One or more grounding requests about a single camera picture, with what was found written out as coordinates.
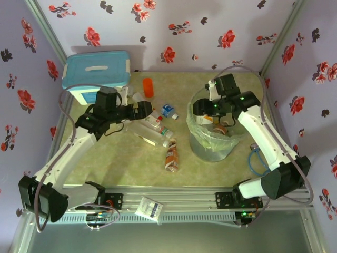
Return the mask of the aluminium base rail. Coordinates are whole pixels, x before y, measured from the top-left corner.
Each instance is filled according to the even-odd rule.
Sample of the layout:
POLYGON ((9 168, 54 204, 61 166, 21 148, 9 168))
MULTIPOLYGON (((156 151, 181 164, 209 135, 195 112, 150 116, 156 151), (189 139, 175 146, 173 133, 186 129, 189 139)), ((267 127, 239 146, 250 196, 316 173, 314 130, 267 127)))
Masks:
MULTIPOLYGON (((232 210, 243 211, 249 209, 218 209, 215 202, 216 192, 231 192, 230 188, 219 187, 145 187, 125 186, 107 188, 105 193, 122 193, 122 211, 135 212, 142 196, 150 198, 165 205, 167 212, 206 212, 232 210)), ((289 193, 289 198, 280 197, 276 200, 267 200, 266 196, 260 197, 266 210, 300 210, 313 209, 313 204, 303 205, 294 200, 305 202, 309 200, 309 192, 299 189, 289 193)))

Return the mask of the orange plastic cup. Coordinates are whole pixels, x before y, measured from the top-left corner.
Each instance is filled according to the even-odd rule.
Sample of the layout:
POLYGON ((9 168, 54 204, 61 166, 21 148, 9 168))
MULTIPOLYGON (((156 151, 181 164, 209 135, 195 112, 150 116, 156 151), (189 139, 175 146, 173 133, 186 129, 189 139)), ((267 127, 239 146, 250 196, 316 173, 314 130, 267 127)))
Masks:
POLYGON ((154 96, 153 81, 147 77, 143 79, 143 91, 146 98, 152 98, 154 96))

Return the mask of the bottle with white orange label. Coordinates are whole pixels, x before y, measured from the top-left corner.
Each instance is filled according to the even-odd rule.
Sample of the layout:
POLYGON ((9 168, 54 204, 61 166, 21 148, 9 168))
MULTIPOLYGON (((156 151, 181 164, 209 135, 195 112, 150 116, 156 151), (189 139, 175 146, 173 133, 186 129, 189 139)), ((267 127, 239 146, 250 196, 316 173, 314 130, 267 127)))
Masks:
POLYGON ((199 125, 213 124, 213 118, 208 115, 195 116, 195 122, 199 125))

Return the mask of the storage box with blue lid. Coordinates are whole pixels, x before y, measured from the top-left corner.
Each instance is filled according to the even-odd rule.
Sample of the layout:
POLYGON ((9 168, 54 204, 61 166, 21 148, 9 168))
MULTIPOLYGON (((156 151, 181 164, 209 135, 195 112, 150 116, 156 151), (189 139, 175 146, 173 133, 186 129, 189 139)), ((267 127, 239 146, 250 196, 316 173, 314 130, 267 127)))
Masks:
POLYGON ((71 55, 64 66, 62 87, 81 105, 93 104, 100 86, 118 89, 129 84, 130 55, 105 51, 71 55))

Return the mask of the clear bottle with leaf label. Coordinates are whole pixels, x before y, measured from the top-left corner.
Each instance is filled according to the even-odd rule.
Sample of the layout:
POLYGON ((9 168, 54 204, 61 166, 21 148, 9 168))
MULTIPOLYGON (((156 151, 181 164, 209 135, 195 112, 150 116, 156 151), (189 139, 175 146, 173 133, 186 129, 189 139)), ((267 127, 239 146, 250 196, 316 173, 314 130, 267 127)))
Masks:
POLYGON ((140 124, 150 128, 151 130, 161 134, 166 138, 171 138, 173 136, 173 132, 169 128, 165 127, 159 119, 152 115, 139 120, 139 122, 140 124))

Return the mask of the small bottle with blue label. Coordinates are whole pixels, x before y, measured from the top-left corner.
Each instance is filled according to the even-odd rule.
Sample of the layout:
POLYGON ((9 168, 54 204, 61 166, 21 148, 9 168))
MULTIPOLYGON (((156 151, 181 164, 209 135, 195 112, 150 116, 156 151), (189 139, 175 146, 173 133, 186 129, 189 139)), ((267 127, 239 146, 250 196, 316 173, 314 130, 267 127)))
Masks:
POLYGON ((170 104, 165 104, 161 107, 161 114, 166 118, 172 118, 177 120, 179 115, 175 112, 175 109, 170 104))

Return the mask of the aluminium corner post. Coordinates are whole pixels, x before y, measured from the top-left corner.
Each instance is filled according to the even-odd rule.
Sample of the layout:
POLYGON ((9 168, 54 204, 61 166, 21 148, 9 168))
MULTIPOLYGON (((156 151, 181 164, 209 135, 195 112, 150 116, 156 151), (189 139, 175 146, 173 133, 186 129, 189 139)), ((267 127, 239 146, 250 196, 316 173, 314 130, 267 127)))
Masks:
POLYGON ((270 54, 268 55, 262 69, 260 70, 260 76, 263 76, 270 64, 272 63, 273 59, 275 58, 279 48, 281 47, 283 41, 286 39, 288 33, 290 32, 293 24, 296 22, 296 20, 298 19, 298 17, 300 16, 300 13, 302 12, 302 9, 304 8, 304 6, 306 5, 306 3, 308 2, 308 0, 296 0, 293 3, 292 6, 292 10, 291 13, 289 15, 289 17, 287 18, 284 26, 282 27, 280 34, 277 37, 277 40, 274 44, 274 46, 272 47, 272 50, 270 52, 270 54))
POLYGON ((37 0, 24 0, 24 2, 26 3, 29 10, 35 17, 38 25, 42 29, 45 37, 49 41, 58 59, 61 61, 61 63, 65 64, 67 60, 67 55, 63 50, 62 45, 58 40, 56 34, 54 33, 52 26, 50 25, 47 17, 45 16, 40 4, 38 3, 37 0))

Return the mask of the white bottle with red cap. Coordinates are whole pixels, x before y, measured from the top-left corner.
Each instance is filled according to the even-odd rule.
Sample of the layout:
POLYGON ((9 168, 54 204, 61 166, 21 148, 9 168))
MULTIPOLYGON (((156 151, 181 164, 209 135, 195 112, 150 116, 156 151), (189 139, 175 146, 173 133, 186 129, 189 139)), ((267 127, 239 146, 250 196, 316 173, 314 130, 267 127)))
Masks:
MULTIPOLYGON (((148 99, 146 99, 144 97, 144 95, 142 95, 139 92, 134 93, 133 96, 132 96, 132 99, 133 99, 134 102, 141 102, 141 101, 147 101, 148 102, 148 99)), ((160 114, 154 108, 153 108, 153 112, 151 113, 151 116, 155 117, 157 120, 160 120, 160 121, 163 120, 163 117, 160 116, 160 114)))

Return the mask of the white paper packet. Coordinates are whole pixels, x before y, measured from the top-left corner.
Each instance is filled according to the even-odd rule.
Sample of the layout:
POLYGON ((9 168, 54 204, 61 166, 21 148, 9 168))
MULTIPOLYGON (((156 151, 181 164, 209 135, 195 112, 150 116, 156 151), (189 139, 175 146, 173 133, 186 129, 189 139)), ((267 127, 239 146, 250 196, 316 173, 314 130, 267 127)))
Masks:
POLYGON ((160 225, 162 223, 162 215, 164 213, 164 205, 150 198, 142 196, 140 204, 135 214, 160 225))

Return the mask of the blue tube loop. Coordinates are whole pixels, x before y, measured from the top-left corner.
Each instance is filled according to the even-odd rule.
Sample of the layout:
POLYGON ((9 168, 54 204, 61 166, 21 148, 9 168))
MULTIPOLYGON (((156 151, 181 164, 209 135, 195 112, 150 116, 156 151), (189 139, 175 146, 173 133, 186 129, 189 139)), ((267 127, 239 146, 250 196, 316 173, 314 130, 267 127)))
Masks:
POLYGON ((271 170, 270 170, 269 166, 262 159, 262 157, 260 155, 260 151, 261 151, 260 147, 258 149, 255 149, 255 150, 251 151, 248 155, 247 162, 248 162, 249 169, 253 174, 255 174, 258 177, 263 177, 263 176, 267 175, 268 173, 270 173, 271 170), (258 160, 265 167, 265 171, 263 173, 258 173, 257 171, 255 171, 253 169, 252 164, 251 164, 251 159, 252 159, 253 154, 256 154, 258 160))

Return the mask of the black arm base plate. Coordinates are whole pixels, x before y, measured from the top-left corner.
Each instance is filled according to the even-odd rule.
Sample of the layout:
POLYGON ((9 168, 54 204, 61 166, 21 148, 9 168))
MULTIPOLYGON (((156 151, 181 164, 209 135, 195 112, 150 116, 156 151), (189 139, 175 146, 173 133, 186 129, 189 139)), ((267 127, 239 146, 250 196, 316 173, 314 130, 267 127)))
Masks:
POLYGON ((263 208, 263 202, 260 197, 240 199, 236 198, 232 192, 216 192, 215 202, 218 209, 263 208))
POLYGON ((122 193, 106 193, 103 204, 122 210, 123 194, 122 193))

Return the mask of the aluminium side rail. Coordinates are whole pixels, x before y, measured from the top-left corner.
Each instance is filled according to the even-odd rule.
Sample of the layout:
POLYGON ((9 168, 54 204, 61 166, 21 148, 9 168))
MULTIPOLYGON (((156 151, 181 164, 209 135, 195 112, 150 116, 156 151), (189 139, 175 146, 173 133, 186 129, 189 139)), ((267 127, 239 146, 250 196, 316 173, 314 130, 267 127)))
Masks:
POLYGON ((72 136, 71 133, 68 134, 66 136, 66 144, 64 146, 61 145, 72 102, 73 96, 69 92, 59 95, 57 99, 57 105, 61 110, 61 116, 58 120, 52 139, 52 146, 47 157, 47 164, 32 176, 32 178, 35 179, 37 183, 42 183, 44 185, 52 183, 57 190, 61 189, 70 173, 67 171, 67 169, 61 167, 65 165, 65 161, 61 161, 61 158, 58 156, 63 154, 63 150, 70 142, 68 139, 72 136))

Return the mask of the large clear plastic bottle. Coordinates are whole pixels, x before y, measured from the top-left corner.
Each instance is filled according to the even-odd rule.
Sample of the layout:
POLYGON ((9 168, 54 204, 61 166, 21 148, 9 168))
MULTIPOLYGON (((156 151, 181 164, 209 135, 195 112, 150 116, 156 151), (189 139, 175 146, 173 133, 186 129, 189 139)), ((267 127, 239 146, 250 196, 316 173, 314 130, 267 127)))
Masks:
POLYGON ((126 129, 153 146, 168 147, 169 142, 165 137, 140 123, 133 122, 126 129))

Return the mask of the circuit board with green light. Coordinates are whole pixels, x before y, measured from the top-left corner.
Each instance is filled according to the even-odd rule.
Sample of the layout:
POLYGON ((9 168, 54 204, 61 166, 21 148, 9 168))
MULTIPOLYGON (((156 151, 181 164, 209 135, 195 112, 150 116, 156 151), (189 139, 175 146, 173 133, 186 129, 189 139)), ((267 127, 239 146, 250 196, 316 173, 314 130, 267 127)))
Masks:
POLYGON ((256 211, 235 212, 234 223, 239 227, 248 227, 256 219, 256 211))

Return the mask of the brown coffee drink bottle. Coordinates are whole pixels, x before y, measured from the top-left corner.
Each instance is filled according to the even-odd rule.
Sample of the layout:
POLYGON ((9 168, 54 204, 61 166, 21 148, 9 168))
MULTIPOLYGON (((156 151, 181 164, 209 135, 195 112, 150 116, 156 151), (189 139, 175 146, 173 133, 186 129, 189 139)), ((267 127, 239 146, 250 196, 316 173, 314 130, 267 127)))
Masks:
POLYGON ((177 152, 176 138, 169 140, 168 150, 165 159, 165 169, 169 172, 175 172, 179 169, 179 156, 177 152))

